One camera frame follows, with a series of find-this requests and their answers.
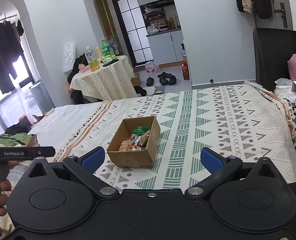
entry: clothes rack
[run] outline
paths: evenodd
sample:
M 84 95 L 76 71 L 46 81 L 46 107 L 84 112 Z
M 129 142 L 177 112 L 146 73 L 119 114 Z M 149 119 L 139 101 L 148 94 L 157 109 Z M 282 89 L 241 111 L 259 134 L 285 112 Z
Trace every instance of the clothes rack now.
M 9 18 L 12 18 L 12 17 L 16 17 L 16 16 L 17 16 L 17 14 L 12 15 L 12 16 L 9 16 L 9 17 L 5 17 L 5 18 L 1 19 L 0 22 L 1 22 L 1 21 L 4 21 L 4 20 L 7 20 L 7 19 L 9 19 Z

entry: metal screw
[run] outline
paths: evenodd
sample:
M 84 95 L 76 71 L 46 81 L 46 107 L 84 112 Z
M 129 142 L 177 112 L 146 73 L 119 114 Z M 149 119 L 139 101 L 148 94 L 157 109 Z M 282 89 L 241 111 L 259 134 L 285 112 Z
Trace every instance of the metal screw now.
M 201 195 L 204 190 L 200 187 L 191 187 L 188 189 L 188 193 L 191 195 Z
M 148 193 L 148 197 L 157 197 L 157 194 L 150 192 L 150 193 Z
M 113 187 L 103 187 L 100 189 L 100 193 L 104 195 L 112 195 L 116 192 L 116 189 Z

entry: hand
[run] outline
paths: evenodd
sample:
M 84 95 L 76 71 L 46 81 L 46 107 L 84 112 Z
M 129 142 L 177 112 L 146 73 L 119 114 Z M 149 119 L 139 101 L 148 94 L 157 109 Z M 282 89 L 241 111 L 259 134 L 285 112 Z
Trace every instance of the hand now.
M 6 165 L 8 168 L 12 169 L 18 164 L 18 161 L 9 161 L 8 165 Z M 10 191 L 12 189 L 12 185 L 10 182 L 6 179 L 0 183 L 0 188 L 2 191 Z M 5 194 L 0 194 L 0 217 L 6 215 L 7 210 L 3 206 L 7 203 L 8 196 Z

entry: patterned bedspread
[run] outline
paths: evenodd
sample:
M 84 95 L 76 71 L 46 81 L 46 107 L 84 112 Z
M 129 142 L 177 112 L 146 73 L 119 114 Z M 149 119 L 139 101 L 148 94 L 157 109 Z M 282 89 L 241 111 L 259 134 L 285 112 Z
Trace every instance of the patterned bedspread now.
M 161 128 L 154 167 L 119 168 L 106 154 L 95 173 L 119 191 L 187 189 L 209 175 L 200 163 L 205 146 L 245 162 L 269 157 L 287 182 L 296 181 L 296 151 L 285 118 L 274 103 L 246 84 L 104 102 L 56 160 L 82 156 L 96 146 L 106 149 L 122 119 L 150 115 L 157 117 Z

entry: bed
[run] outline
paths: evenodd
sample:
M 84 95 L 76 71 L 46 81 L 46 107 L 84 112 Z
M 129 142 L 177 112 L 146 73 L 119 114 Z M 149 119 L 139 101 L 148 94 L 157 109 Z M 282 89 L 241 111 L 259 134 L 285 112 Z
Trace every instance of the bed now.
M 245 162 L 269 157 L 288 183 L 296 181 L 296 149 L 282 109 L 253 84 L 222 86 L 151 97 L 64 106 L 30 133 L 56 149 L 54 161 L 107 148 L 124 118 L 155 115 L 161 134 L 153 168 L 115 166 L 106 154 L 95 175 L 124 188 L 187 189 L 209 176 L 200 163 L 207 146 Z

